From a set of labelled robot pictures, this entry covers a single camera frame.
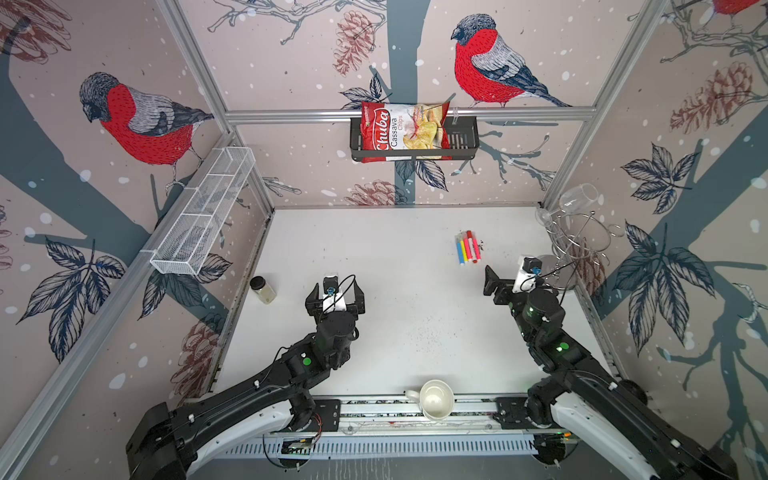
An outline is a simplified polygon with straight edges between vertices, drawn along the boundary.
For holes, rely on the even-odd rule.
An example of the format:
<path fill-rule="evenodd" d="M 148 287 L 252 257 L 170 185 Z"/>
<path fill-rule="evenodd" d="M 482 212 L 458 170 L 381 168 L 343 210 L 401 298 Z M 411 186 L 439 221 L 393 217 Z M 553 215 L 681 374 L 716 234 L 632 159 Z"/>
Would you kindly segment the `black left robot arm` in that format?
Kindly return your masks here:
<path fill-rule="evenodd" d="M 132 479 L 185 479 L 219 453 L 255 436 L 298 431 L 315 413 L 311 389 L 351 357 L 365 297 L 355 275 L 324 277 L 305 300 L 316 329 L 233 387 L 174 410 L 146 411 L 126 445 Z"/>

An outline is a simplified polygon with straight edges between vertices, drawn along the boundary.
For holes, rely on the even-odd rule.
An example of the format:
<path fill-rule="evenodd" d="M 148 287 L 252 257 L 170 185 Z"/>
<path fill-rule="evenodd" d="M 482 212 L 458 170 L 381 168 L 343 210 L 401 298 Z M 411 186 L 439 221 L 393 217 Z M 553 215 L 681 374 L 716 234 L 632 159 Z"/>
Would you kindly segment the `white marker pen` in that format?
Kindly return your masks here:
<path fill-rule="evenodd" d="M 477 262 L 478 262 L 478 260 L 475 258 L 475 251 L 474 251 L 474 248 L 473 248 L 473 242 L 472 242 L 472 239 L 473 239 L 473 237 L 474 237 L 474 236 L 473 236 L 473 234 L 472 234 L 472 232 L 471 232 L 471 231 L 467 231 L 467 232 L 466 232 L 466 238 L 468 238 L 468 239 L 469 239 L 469 244 L 470 244 L 470 247 L 471 247 L 471 249 L 472 249 L 472 254 L 473 254 L 473 259 L 474 259 L 474 260 L 473 260 L 473 263 L 477 263 Z"/>

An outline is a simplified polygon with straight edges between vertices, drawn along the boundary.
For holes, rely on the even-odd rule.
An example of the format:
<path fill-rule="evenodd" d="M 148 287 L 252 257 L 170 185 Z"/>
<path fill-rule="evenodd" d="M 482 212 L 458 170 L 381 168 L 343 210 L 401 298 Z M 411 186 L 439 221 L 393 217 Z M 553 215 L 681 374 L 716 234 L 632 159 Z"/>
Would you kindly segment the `yellow highlighter pen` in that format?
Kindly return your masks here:
<path fill-rule="evenodd" d="M 459 236 L 458 248 L 461 254 L 461 259 L 460 259 L 461 264 L 466 264 L 469 260 L 464 240 L 465 238 L 463 236 Z"/>

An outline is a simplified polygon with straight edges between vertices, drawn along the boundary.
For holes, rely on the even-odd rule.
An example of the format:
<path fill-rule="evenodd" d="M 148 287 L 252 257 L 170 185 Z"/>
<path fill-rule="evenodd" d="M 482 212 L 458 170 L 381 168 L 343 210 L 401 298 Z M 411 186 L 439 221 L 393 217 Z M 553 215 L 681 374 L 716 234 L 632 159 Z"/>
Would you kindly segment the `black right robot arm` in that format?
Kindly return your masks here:
<path fill-rule="evenodd" d="M 702 447 L 647 405 L 632 381 L 612 377 L 563 328 L 554 288 L 536 277 L 500 278 L 484 271 L 483 293 L 509 308 L 545 376 L 527 391 L 526 416 L 537 427 L 575 434 L 629 479 L 735 479 L 735 461 L 720 447 Z"/>

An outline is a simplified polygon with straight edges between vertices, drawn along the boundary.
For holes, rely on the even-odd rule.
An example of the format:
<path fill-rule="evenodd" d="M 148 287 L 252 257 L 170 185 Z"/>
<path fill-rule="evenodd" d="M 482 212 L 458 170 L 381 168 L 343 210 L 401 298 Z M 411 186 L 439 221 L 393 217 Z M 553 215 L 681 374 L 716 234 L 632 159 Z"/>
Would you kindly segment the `blue highlighter pen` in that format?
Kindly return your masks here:
<path fill-rule="evenodd" d="M 464 247 L 461 239 L 457 239 L 456 241 L 456 249 L 457 249 L 457 255 L 458 255 L 458 261 L 460 265 L 465 264 L 465 257 L 464 257 Z"/>

